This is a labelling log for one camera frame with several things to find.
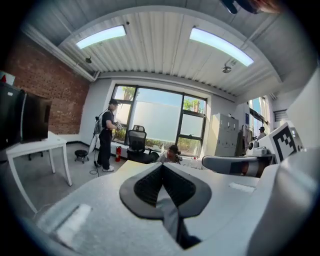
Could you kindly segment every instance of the red brick wall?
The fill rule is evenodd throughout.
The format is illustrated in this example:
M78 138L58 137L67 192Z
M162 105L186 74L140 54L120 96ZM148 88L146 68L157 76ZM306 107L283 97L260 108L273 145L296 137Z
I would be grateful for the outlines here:
M24 34L19 35L4 71L13 85L52 100L49 130L78 134L90 82Z

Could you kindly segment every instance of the black pants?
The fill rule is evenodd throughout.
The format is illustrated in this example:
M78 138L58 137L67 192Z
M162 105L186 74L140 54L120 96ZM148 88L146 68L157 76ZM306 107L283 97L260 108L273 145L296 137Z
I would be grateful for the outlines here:
M111 154L112 134L109 130L103 129L99 135L100 149L97 163L102 164L103 169L108 170L110 167L109 159Z

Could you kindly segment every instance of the television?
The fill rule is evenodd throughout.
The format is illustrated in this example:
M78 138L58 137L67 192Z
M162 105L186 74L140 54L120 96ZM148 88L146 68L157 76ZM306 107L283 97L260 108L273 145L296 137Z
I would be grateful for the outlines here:
M21 143L41 141L48 137L50 99L26 92L20 124Z
M20 123L25 92L0 82L0 150L20 141Z

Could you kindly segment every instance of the fluorescent light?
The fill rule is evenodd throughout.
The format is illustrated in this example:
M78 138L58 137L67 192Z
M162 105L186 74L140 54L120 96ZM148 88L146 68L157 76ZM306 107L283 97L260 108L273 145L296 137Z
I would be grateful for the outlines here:
M76 46L78 46L80 49L83 49L87 46L93 45L95 43L108 40L111 38L117 38L122 37L126 35L126 31L123 25L121 26L115 26L112 28L108 28L106 30L103 30L101 32L95 33L93 35L90 35L86 37L85 39L82 39L81 41L76 43Z
M230 55L231 57L240 61L246 67L250 66L254 63L254 60L250 58L246 53L242 50L234 46L232 43L203 30L193 28L191 30L190 39L198 41L200 43L204 43L206 45L217 48L220 51Z

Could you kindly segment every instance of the black cap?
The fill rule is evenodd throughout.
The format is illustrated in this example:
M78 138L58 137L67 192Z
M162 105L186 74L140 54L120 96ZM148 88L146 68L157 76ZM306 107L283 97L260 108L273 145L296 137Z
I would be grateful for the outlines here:
M110 99L109 104L119 105L119 102L116 99L112 98Z

